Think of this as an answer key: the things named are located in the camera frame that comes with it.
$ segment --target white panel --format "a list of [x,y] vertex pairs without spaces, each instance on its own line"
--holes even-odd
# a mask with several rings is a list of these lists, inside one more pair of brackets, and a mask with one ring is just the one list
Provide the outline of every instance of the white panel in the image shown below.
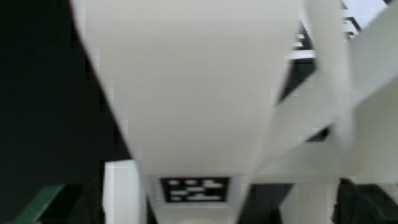
[[357,183],[398,183],[398,81],[357,108]]
[[[234,223],[266,143],[300,2],[73,2],[85,5],[80,33],[158,221]],[[217,209],[158,203],[156,177],[217,175],[242,177]]]
[[284,224],[332,224],[337,180],[293,186],[281,204]]
[[146,191],[133,160],[105,164],[103,210],[106,224],[146,224]]
[[[368,29],[348,43],[353,69],[353,105],[378,91],[398,75],[398,3],[393,2]],[[291,93],[275,109],[270,148],[263,165],[288,153],[334,121],[336,105],[318,74]]]

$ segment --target white plastic part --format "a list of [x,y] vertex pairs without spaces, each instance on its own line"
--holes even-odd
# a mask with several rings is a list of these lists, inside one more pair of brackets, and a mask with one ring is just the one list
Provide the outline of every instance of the white plastic part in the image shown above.
[[[357,38],[348,43],[353,69],[353,104],[384,88],[398,75],[398,3],[380,13]],[[275,109],[270,148],[263,154],[263,167],[297,148],[305,139],[334,122],[336,105],[323,91],[327,84],[318,74],[291,93]]]
[[[158,221],[234,223],[266,146],[300,1],[73,4],[85,6],[80,33]],[[153,178],[217,175],[240,177],[217,209],[158,203]]]
[[311,21],[313,45],[316,54],[316,75],[325,82],[323,92],[330,95],[334,109],[334,135],[339,147],[345,168],[352,170],[355,125],[353,125],[353,92],[352,68],[343,29],[341,2],[307,0],[307,18]]
[[300,183],[281,204],[284,224],[332,224],[337,181]]
[[146,224],[146,191],[133,160],[106,162],[103,210],[106,224]]

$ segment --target white beam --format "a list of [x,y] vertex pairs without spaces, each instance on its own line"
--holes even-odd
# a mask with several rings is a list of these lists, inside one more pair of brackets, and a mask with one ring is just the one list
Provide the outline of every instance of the white beam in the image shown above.
[[[353,105],[380,90],[398,75],[398,2],[348,43],[353,69]],[[270,146],[263,166],[277,160],[334,122],[336,105],[325,92],[327,84],[314,74],[275,109]]]
[[[91,60],[99,58],[96,74],[117,122],[126,124],[122,136],[162,224],[236,221],[266,146],[298,4],[290,0],[82,4],[85,16],[75,18],[85,24],[85,48]],[[227,202],[165,201],[160,178],[217,176],[233,178]]]

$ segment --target white support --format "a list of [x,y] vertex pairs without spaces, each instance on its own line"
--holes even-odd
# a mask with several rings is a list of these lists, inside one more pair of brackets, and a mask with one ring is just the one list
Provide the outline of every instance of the white support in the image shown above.
[[[307,57],[291,55],[302,2],[71,1],[135,158],[106,164],[106,223],[146,223],[146,193],[160,224],[234,224],[252,182],[298,182],[284,223],[329,224],[352,175],[337,149],[357,183],[398,182],[398,1],[345,44],[339,1],[307,0],[318,71],[275,106],[290,57]],[[304,143],[327,125],[334,139]]]
[[353,91],[350,53],[343,26],[341,2],[307,0],[307,18],[311,21],[313,45],[316,54],[316,75],[323,80],[323,92],[330,95],[334,106],[334,137],[336,146],[345,161],[345,168],[352,170],[355,147],[353,124]]
[[281,204],[284,224],[332,224],[337,180],[293,186]]
[[[378,18],[348,43],[353,69],[353,105],[384,88],[398,75],[398,2],[391,3]],[[336,105],[323,91],[327,84],[314,74],[275,109],[270,146],[263,167],[297,148],[305,139],[334,122]]]
[[103,210],[106,224],[146,224],[146,190],[133,160],[106,162]]
[[[85,6],[75,18],[162,224],[236,222],[266,146],[298,4],[73,1],[75,8]],[[231,178],[226,202],[169,202],[162,178],[201,177]]]

